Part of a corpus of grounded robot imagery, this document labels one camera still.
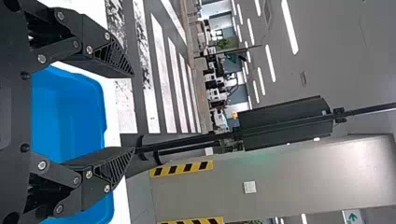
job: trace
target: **blue bin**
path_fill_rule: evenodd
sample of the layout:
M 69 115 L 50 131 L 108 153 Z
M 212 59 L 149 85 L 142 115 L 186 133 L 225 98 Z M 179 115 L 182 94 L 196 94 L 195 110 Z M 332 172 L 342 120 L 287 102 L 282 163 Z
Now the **blue bin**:
M 106 111 L 98 82 L 48 67 L 33 75 L 33 151 L 55 162 L 68 161 L 105 146 Z M 45 224 L 108 223 L 113 195 L 73 217 L 49 218 Z

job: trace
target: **white floor stripe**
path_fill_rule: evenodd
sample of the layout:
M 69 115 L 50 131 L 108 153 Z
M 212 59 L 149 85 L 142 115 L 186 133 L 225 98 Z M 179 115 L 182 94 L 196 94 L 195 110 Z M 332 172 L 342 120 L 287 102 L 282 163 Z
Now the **white floor stripe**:
M 195 93 L 195 85 L 194 81 L 192 80 L 192 71 L 190 66 L 187 64 L 187 68 L 189 70 L 189 79 L 190 79 L 190 87 L 191 87 L 191 97 L 192 97 L 192 104 L 194 106 L 194 112 L 195 112 L 195 122 L 197 123 L 197 132 L 201 132 L 201 122 L 199 120 L 199 115 L 198 115 L 198 104 L 197 104 L 197 95 Z
M 143 93 L 148 120 L 148 132 L 160 133 L 158 108 L 155 97 L 154 81 L 152 79 L 151 58 L 149 54 L 149 37 L 146 25 L 144 0 L 134 0 L 134 19 L 136 22 L 137 46 L 139 50 L 140 66 L 143 74 Z
M 120 133 L 138 133 L 134 112 L 134 92 L 130 78 L 115 78 L 116 105 L 119 113 Z
M 194 123 L 194 116 L 192 114 L 189 81 L 187 80 L 186 61 L 184 60 L 184 58 L 181 54 L 179 54 L 179 58 L 180 58 L 180 66 L 181 66 L 181 76 L 183 77 L 182 79 L 183 79 L 183 85 L 184 85 L 184 92 L 186 93 L 187 111 L 189 113 L 191 132 L 195 133 L 195 123 Z
M 177 133 L 171 85 L 169 83 L 168 64 L 166 62 L 165 44 L 163 43 L 163 28 L 152 14 L 151 20 L 152 33 L 154 33 L 155 40 L 155 52 L 157 53 L 161 93 L 163 94 L 163 112 L 165 114 L 166 131 L 168 133 Z
M 180 117 L 180 127 L 183 133 L 188 133 L 189 128 L 187 127 L 186 111 L 184 109 L 184 100 L 183 100 L 183 90 L 181 89 L 180 73 L 178 72 L 176 47 L 170 38 L 168 38 L 168 43 L 169 43 L 169 52 L 171 55 L 173 78 L 175 81 L 177 109 L 178 109 L 178 115 Z
M 186 32 L 184 31 L 184 28 L 181 25 L 180 20 L 178 19 L 177 14 L 176 14 L 175 10 L 173 9 L 171 3 L 169 2 L 169 0 L 161 0 L 161 2 L 163 3 L 163 6 L 165 7 L 166 11 L 168 12 L 169 16 L 171 17 L 173 24 L 176 26 L 176 29 L 177 29 L 178 33 L 180 34 L 181 38 L 183 39 L 184 44 L 187 45 Z

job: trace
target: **floor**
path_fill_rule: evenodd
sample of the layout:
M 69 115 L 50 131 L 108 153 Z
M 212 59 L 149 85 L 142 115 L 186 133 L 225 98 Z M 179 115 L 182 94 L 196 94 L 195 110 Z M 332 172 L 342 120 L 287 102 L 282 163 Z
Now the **floor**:
M 200 117 L 207 113 L 196 97 L 199 82 L 188 56 L 190 37 L 182 12 L 179 0 L 123 2 L 125 24 L 118 30 L 125 31 L 120 36 L 135 72 L 132 84 L 115 80 L 123 140 L 136 134 L 206 132 Z

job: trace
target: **gray floor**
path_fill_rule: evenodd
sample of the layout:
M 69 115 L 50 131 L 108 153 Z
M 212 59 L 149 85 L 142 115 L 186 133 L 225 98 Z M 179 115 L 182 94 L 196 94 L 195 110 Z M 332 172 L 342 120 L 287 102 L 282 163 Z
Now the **gray floor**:
M 182 10 L 180 1 L 170 0 L 170 2 L 177 16 L 179 17 L 180 22 L 183 24 L 183 20 L 186 20 L 186 16 L 182 15 L 182 12 L 185 13 L 185 11 Z M 174 105 L 178 134 L 164 134 L 166 133 L 166 129 L 165 129 L 165 117 L 163 112 L 163 99 L 162 99 L 163 96 L 161 94 L 161 83 L 160 83 L 158 64 L 157 64 L 157 61 L 160 59 L 157 59 L 155 48 L 153 47 L 155 45 L 154 42 L 155 34 L 152 32 L 152 21 L 150 18 L 151 13 L 163 28 L 165 49 L 169 49 L 168 41 L 167 41 L 167 37 L 169 37 L 172 40 L 172 42 L 175 44 L 177 52 L 179 52 L 186 59 L 186 63 L 189 63 L 191 65 L 191 69 L 193 69 L 193 64 L 191 64 L 189 60 L 188 47 L 184 44 L 181 36 L 179 35 L 175 25 L 173 24 L 168 13 L 163 7 L 161 1 L 144 0 L 144 4 L 145 4 L 147 30 L 148 30 L 148 43 L 150 46 L 150 56 L 152 63 L 152 75 L 153 75 L 154 86 L 156 89 L 156 101 L 159 111 L 161 133 L 165 139 L 180 137 L 183 136 L 183 134 L 180 134 L 181 130 L 178 120 L 176 100 L 174 100 L 173 105 Z M 128 42 L 128 54 L 132 60 L 133 67 L 140 68 L 139 53 L 137 50 L 137 37 L 136 37 L 135 20 L 134 20 L 133 0 L 123 1 L 123 12 L 125 16 L 125 30 L 126 30 L 126 39 Z M 169 50 L 166 50 L 166 58 L 167 58 L 166 60 L 168 66 L 168 73 L 171 83 L 172 98 L 176 99 L 174 80 L 173 80 L 173 76 L 171 75 L 172 66 L 170 62 Z M 135 69 L 134 71 L 135 71 L 135 77 L 133 79 L 134 108 L 136 113 L 138 134 L 122 134 L 121 141 L 125 146 L 134 146 L 135 140 L 138 135 L 149 133 L 149 127 L 146 120 L 146 106 L 145 106 L 143 85 L 142 85 L 143 71 L 142 69 Z M 186 111 L 186 116 L 188 116 L 187 107 L 185 108 L 185 111 Z M 156 223 L 155 212 L 151 198 L 151 189 L 149 185 L 148 172 L 128 178 L 127 186 L 128 186 L 128 199 L 130 202 L 132 223 L 133 224 Z
M 180 6 L 178 0 L 170 1 L 173 5 L 176 14 L 181 18 Z M 158 20 L 161 27 L 163 28 L 163 36 L 164 36 L 164 44 L 165 49 L 168 49 L 168 42 L 167 37 L 169 37 L 175 44 L 177 52 L 179 52 L 183 57 L 186 59 L 186 63 L 188 62 L 188 54 L 187 54 L 187 46 L 183 43 L 180 35 L 177 32 L 177 29 L 173 22 L 171 21 L 169 15 L 165 11 L 163 4 L 161 4 L 158 0 L 145 0 L 145 12 L 146 12 L 146 22 L 147 22 L 147 30 L 148 30 L 148 43 L 150 45 L 149 51 L 151 56 L 151 65 L 152 65 L 152 75 L 153 81 L 155 86 L 155 93 L 156 93 L 156 103 L 158 106 L 159 111 L 159 121 L 160 121 L 160 128 L 161 133 L 166 133 L 166 126 L 165 126 L 165 117 L 163 112 L 163 96 L 161 95 L 161 84 L 159 78 L 159 71 L 158 71 L 158 64 L 156 58 L 155 45 L 154 42 L 154 33 L 152 32 L 152 22 L 150 18 L 150 14 L 152 13 L 153 16 Z M 134 108 L 136 113 L 136 122 L 139 134 L 146 134 L 149 133 L 149 128 L 147 125 L 146 120 L 146 106 L 144 101 L 144 93 L 143 93 L 143 71 L 140 68 L 139 64 L 139 53 L 137 50 L 137 38 L 136 38 L 136 29 L 135 29 L 135 19 L 134 19 L 134 5 L 132 0 L 123 1 L 123 12 L 125 15 L 125 29 L 126 29 L 126 39 L 128 44 L 128 55 L 132 60 L 133 67 L 136 68 L 135 76 L 133 78 L 133 89 L 134 89 Z M 167 57 L 167 66 L 168 66 L 168 73 L 170 77 L 170 84 L 171 84 L 171 91 L 172 91 L 172 98 L 176 98 L 175 94 L 175 86 L 172 74 L 172 66 L 170 62 L 169 50 L 166 50 Z M 174 100 L 173 102 L 175 117 L 178 118 L 177 112 L 177 104 Z M 179 120 L 176 119 L 177 123 L 177 133 L 181 133 Z M 123 142 L 128 141 L 128 138 L 133 134 L 123 134 L 121 136 Z

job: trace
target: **ceiling light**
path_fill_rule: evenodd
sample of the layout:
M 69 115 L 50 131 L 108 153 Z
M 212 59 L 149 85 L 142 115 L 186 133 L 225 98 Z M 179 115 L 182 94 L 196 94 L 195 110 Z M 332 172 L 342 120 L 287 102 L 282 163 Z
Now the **ceiling light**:
M 238 7 L 238 14 L 239 14 L 239 23 L 241 23 L 241 25 L 244 24 L 244 18 L 242 18 L 242 12 L 241 12 L 241 6 L 236 5 Z
M 257 104 L 259 104 L 260 97 L 259 97 L 259 92 L 257 91 L 256 80 L 253 80 L 253 88 L 254 88 L 254 94 L 256 95 L 256 102 L 257 102 Z
M 268 45 L 265 46 L 265 51 L 267 52 L 267 59 L 268 59 L 268 65 L 270 67 L 271 78 L 272 78 L 273 82 L 276 82 L 274 63 L 272 61 L 271 50 Z
M 253 109 L 253 105 L 251 104 L 250 96 L 248 96 L 247 99 L 248 99 L 248 106 L 250 106 L 250 109 Z
M 257 10 L 257 15 L 260 17 L 262 15 L 262 8 L 260 7 L 260 0 L 254 0 L 256 3 L 256 10 Z
M 265 95 L 265 87 L 264 87 L 264 79 L 262 78 L 262 69 L 260 67 L 257 68 L 257 73 L 259 74 L 260 85 L 262 86 L 262 95 Z
M 232 3 L 233 3 L 233 14 L 236 15 L 235 1 L 232 0 Z
M 247 72 L 247 75 L 248 75 L 248 63 L 247 62 L 245 62 L 245 71 Z
M 238 31 L 239 42 L 242 43 L 241 27 L 239 27 L 239 25 L 236 25 L 236 30 Z
M 305 214 L 301 214 L 301 221 L 303 222 L 303 224 L 308 224 L 308 222 L 306 221 L 306 215 Z
M 233 17 L 233 30 L 236 31 L 235 17 Z
M 247 51 L 247 61 L 251 63 L 251 58 L 250 58 L 250 51 Z
M 247 28 L 250 34 L 251 45 L 254 46 L 254 34 L 253 34 L 253 28 L 251 27 L 250 18 L 247 19 Z
M 293 21 L 291 20 L 288 0 L 282 0 L 282 10 L 283 10 L 283 15 L 285 17 L 286 28 L 289 34 L 291 50 L 293 51 L 293 54 L 296 55 L 299 51 L 299 48 L 298 48 L 296 33 L 294 31 Z

